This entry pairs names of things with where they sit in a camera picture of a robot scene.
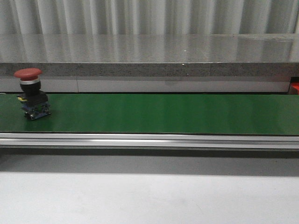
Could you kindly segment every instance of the conveyor belt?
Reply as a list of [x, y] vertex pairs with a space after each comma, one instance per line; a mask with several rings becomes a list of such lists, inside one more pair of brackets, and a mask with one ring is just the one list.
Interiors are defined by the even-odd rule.
[[26, 120], [0, 95], [0, 146], [299, 148], [299, 96], [49, 94], [50, 116]]

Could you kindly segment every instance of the aluminum rail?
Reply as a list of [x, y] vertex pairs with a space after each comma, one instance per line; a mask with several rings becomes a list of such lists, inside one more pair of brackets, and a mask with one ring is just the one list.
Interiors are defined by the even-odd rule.
[[0, 148], [123, 147], [155, 149], [299, 151], [299, 136], [0, 133]]

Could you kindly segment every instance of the granite countertop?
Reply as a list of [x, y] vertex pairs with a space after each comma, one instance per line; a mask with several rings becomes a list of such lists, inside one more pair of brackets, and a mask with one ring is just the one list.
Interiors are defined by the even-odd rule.
[[299, 35], [0, 35], [0, 77], [298, 76]]

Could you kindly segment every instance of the red mushroom button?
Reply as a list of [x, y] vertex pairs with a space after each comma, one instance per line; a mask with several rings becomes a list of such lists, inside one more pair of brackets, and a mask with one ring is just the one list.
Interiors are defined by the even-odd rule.
[[42, 71], [40, 69], [30, 68], [18, 70], [14, 73], [14, 76], [20, 78], [22, 81], [30, 81], [37, 79], [37, 76], [40, 74], [42, 74]]
[[297, 94], [299, 95], [299, 83], [291, 83], [291, 87], [297, 90]]

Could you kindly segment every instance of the corrugated metal wall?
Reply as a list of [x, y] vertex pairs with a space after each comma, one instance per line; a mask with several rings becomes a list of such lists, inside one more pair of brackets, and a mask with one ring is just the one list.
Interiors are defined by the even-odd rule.
[[0, 34], [298, 32], [299, 0], [1, 0]]

